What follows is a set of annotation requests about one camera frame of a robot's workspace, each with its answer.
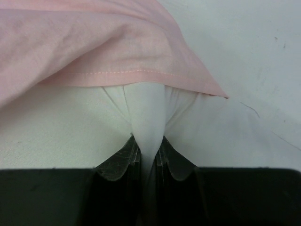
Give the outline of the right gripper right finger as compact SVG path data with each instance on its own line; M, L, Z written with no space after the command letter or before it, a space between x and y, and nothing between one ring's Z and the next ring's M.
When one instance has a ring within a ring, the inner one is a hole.
M293 169L198 167L164 138L155 157L161 226L298 226Z

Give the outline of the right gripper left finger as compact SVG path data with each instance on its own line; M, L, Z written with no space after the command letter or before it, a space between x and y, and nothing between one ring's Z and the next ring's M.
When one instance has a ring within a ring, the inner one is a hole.
M141 152L134 139L87 169L3 169L3 226L133 226L140 204Z

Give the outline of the white pillow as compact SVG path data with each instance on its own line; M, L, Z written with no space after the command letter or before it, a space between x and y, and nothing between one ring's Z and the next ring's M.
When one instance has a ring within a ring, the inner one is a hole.
M36 86L0 109L0 166L91 168L134 136L148 177L162 139L198 166L300 170L301 151L252 108L156 83Z

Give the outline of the blue pink printed pillowcase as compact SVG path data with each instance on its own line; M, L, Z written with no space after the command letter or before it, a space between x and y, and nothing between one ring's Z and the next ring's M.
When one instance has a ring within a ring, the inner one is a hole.
M137 82L225 96L155 0L1 1L1 105L36 84Z

